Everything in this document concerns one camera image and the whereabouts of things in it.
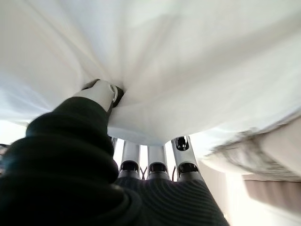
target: dark knit sleeve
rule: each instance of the dark knit sleeve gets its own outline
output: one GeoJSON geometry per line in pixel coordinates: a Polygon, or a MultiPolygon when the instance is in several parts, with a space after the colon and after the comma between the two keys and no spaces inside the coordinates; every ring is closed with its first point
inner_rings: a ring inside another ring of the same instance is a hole
{"type": "Polygon", "coordinates": [[[108,212],[124,201],[107,135],[108,115],[83,97],[35,119],[3,157],[2,225],[59,225],[108,212]]]}

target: dark sweater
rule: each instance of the dark sweater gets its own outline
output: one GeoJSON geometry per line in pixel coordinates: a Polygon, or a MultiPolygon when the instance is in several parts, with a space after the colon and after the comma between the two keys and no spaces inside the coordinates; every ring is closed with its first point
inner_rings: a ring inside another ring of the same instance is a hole
{"type": "Polygon", "coordinates": [[[107,125],[83,97],[35,119],[3,157],[0,224],[228,225],[202,181],[117,179],[107,125]]]}

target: sleeve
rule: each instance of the sleeve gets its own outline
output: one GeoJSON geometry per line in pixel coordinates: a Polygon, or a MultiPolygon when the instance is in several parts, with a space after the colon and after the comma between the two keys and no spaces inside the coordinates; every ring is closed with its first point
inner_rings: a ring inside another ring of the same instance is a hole
{"type": "Polygon", "coordinates": [[[123,202],[107,135],[108,115],[72,97],[35,119],[3,156],[0,219],[58,225],[108,212],[123,202]]]}

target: white sheet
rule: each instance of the white sheet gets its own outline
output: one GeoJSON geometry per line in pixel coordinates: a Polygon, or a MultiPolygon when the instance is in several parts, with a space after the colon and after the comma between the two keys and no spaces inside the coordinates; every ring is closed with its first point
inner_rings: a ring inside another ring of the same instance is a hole
{"type": "Polygon", "coordinates": [[[301,106],[301,2],[1,0],[0,119],[32,120],[100,78],[109,134],[194,134],[198,156],[301,106]]]}

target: ribbed knit fabric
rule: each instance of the ribbed knit fabric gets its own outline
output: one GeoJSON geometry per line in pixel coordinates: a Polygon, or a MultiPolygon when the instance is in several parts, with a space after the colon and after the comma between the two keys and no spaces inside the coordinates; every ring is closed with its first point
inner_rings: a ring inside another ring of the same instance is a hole
{"type": "Polygon", "coordinates": [[[137,192],[144,211],[160,225],[228,225],[203,181],[118,178],[115,184],[137,192]]]}

